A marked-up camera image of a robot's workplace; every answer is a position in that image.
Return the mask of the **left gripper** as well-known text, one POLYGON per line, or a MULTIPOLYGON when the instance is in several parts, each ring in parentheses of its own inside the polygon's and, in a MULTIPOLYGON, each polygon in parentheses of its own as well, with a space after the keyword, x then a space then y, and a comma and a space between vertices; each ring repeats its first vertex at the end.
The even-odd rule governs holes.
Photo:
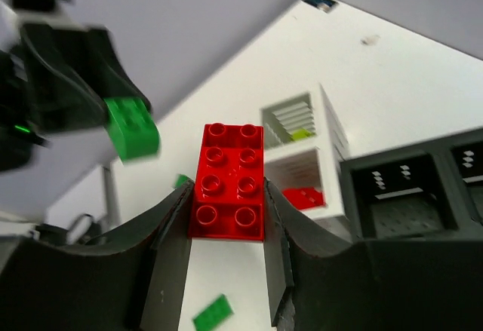
POLYGON ((103 127, 106 100, 147 97, 118 61, 103 28, 62 29, 24 23, 1 53, 1 167, 19 169, 45 136, 103 127))

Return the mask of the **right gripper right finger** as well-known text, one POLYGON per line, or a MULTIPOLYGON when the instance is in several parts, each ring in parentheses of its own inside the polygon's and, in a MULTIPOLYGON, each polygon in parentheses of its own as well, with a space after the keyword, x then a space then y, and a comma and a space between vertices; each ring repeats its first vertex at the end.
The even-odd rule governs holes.
POLYGON ((265 195, 266 282, 278 330, 480 330, 480 240, 347 242, 265 195))

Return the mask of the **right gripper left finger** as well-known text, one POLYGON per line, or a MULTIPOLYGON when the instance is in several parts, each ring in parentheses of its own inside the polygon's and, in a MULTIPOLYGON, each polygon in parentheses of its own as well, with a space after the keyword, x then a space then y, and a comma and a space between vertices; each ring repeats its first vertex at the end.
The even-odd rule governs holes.
POLYGON ((194 185, 85 245, 1 239, 3 330, 176 330, 194 185))

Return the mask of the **red flower lego piece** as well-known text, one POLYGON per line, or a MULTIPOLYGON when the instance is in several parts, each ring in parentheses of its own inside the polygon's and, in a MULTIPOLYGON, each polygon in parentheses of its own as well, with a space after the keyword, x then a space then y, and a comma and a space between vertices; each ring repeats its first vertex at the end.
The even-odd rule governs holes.
POLYGON ((298 210, 307 210, 325 205, 323 193, 313 187, 286 188, 282 191, 282 194, 298 210))

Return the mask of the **red and green lego stack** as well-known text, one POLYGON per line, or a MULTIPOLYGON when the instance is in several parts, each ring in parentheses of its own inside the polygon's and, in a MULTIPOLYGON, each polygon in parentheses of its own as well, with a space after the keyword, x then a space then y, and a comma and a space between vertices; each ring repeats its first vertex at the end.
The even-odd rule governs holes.
POLYGON ((161 140, 145 103, 137 97, 106 100, 109 122, 105 126, 121 161, 157 155, 161 140))

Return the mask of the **green 2x2 lego brick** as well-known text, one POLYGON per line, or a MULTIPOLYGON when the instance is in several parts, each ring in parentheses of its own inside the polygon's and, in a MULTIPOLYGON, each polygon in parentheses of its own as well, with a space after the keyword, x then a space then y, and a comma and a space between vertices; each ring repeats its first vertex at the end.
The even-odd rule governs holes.
POLYGON ((188 182, 188 181, 191 181, 192 179, 185 175, 185 174, 177 174, 175 180, 174 180, 174 184, 173 184, 173 188, 179 188, 181 187, 184 183, 188 182))

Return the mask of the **red 2x4 lego brick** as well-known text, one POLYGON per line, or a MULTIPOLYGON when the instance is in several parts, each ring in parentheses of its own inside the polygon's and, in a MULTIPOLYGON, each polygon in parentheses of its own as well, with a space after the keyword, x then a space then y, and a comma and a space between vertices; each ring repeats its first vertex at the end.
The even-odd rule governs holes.
POLYGON ((188 235, 264 240, 263 128, 206 124, 188 235))

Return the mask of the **lime curved lego brick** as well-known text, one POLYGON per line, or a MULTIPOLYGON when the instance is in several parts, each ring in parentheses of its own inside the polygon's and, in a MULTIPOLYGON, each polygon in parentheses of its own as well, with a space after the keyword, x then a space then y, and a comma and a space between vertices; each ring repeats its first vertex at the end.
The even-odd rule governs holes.
POLYGON ((301 141, 303 139, 310 138, 311 136, 314 136, 314 135, 315 134, 312 131, 307 130, 306 128, 300 128, 300 129, 295 130, 291 134, 291 139, 294 142, 296 142, 296 141, 301 141))

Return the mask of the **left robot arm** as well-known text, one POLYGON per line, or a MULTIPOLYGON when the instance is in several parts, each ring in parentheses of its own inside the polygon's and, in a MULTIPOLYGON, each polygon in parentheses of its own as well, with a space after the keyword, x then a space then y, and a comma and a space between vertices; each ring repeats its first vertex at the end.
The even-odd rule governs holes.
POLYGON ((1 53, 1 169, 16 170, 49 134, 103 127, 123 161, 158 153, 147 97, 129 79, 109 31, 70 20, 71 0, 3 0, 16 38, 1 53))

